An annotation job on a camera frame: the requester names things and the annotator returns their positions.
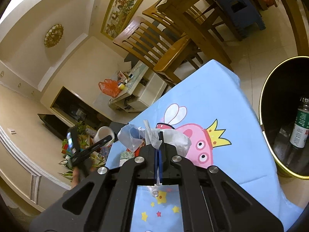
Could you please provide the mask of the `clear plastic bag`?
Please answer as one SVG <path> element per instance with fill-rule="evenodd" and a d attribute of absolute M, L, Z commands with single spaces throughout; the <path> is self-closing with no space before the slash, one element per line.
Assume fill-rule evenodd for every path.
<path fill-rule="evenodd" d="M 146 145 L 139 156 L 126 161 L 118 168 L 115 193 L 126 200 L 133 200 L 137 186 L 178 185 L 181 200 L 186 198 L 188 174 L 185 166 L 196 174 L 193 164 L 185 158 L 191 145 L 190 139 L 175 129 L 152 129 L 147 120 L 145 129 L 138 132 L 145 137 Z"/>

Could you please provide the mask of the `clear plastic water bottle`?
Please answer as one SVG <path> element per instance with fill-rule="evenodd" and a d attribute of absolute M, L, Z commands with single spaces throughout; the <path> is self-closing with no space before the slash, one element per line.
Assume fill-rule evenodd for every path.
<path fill-rule="evenodd" d="M 281 127 L 273 150 L 280 162 L 301 174 L 308 165 L 308 98 L 301 98 L 293 127 Z"/>

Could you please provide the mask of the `black gold-rimmed trash bin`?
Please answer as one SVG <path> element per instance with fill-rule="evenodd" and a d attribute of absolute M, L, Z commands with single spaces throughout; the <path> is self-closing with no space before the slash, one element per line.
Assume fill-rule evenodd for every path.
<path fill-rule="evenodd" d="M 308 98 L 308 57 L 292 57 L 278 64 L 267 76 L 259 100 L 259 122 L 278 173 L 307 180 L 308 165 L 303 173 L 294 173 L 280 162 L 273 150 L 281 127 L 293 127 L 303 97 Z"/>

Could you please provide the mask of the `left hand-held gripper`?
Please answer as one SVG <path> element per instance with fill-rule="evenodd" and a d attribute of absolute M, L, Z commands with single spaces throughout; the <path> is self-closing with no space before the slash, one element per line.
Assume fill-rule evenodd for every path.
<path fill-rule="evenodd" d="M 97 143 L 94 143 L 93 139 L 84 124 L 75 125 L 67 131 L 65 139 L 66 166 L 69 169 L 78 168 L 82 177 L 87 177 L 93 166 L 98 167 L 104 163 L 105 157 L 99 152 L 108 148 L 105 145 L 112 138 L 107 136 Z"/>

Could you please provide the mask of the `black tv stand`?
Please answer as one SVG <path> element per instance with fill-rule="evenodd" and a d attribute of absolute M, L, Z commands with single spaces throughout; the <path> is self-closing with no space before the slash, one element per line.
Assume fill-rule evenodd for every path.
<path fill-rule="evenodd" d="M 80 122 L 95 131 L 102 126 L 109 126 L 112 122 L 65 87 L 61 88 L 52 102 L 51 110 L 51 114 L 38 114 L 38 117 L 61 140 L 66 138 L 66 132 L 70 127 Z"/>

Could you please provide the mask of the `orange plastic bag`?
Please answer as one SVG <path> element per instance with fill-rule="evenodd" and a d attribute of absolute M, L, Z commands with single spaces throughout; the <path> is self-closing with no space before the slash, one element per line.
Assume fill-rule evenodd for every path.
<path fill-rule="evenodd" d="M 118 87 L 117 81 L 114 81 L 112 79 L 105 79 L 103 82 L 99 82 L 98 86 L 103 94 L 113 98 L 116 98 L 121 92 L 121 89 Z"/>

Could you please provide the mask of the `yellow cup on table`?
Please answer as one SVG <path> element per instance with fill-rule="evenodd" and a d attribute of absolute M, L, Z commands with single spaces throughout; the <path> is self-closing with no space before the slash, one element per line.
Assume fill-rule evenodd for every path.
<path fill-rule="evenodd" d="M 124 90 L 124 89 L 125 89 L 125 85 L 122 84 L 121 82 L 119 82 L 119 83 L 118 83 L 118 88 L 119 88 L 120 90 Z"/>

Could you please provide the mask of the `white coffee table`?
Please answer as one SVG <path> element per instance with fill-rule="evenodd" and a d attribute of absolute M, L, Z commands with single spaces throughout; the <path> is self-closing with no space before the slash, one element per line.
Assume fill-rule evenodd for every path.
<path fill-rule="evenodd" d="M 167 87 L 156 73 L 141 61 L 132 69 L 132 78 L 116 98 L 111 98 L 109 107 L 128 113 L 142 112 L 158 100 Z"/>

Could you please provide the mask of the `wooden chair near left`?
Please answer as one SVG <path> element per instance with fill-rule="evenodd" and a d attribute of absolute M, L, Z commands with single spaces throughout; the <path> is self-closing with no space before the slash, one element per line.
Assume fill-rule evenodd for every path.
<path fill-rule="evenodd" d="M 134 55 L 170 87 L 181 82 L 174 72 L 184 62 L 189 62 L 194 69 L 202 64 L 201 50 L 187 36 L 182 35 L 174 41 L 141 16 L 134 20 L 113 40 L 113 43 Z"/>

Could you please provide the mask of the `gold ceiling lamp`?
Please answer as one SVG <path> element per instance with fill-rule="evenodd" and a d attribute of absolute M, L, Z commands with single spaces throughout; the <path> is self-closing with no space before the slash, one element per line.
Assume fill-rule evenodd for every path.
<path fill-rule="evenodd" d="M 52 26 L 45 34 L 43 43 L 46 48 L 54 47 L 63 37 L 64 28 L 61 24 Z"/>

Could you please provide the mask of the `wooden chair behind table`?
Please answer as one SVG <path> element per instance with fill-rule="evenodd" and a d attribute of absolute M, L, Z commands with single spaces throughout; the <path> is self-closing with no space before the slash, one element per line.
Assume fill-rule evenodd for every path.
<path fill-rule="evenodd" d="M 180 13 L 173 6 L 169 6 L 164 12 L 159 11 L 156 4 L 145 9 L 142 14 L 158 21 L 169 28 L 177 37 L 189 36 L 193 42 L 209 56 L 219 55 L 228 58 L 227 53 L 207 29 L 199 25 L 188 13 Z"/>

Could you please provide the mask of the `blue plastic stool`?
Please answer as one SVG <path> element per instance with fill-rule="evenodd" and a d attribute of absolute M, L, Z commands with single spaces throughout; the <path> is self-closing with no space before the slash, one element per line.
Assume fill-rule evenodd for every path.
<path fill-rule="evenodd" d="M 260 30 L 266 29 L 261 15 L 250 0 L 215 0 L 230 17 L 236 31 L 242 38 L 247 37 L 246 28 L 257 24 Z"/>

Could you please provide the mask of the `landscape painting gold frame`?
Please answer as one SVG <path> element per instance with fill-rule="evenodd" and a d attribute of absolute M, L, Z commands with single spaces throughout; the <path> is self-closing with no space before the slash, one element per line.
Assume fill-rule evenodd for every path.
<path fill-rule="evenodd" d="M 110 0 L 101 33 L 115 39 L 129 24 L 143 0 Z"/>

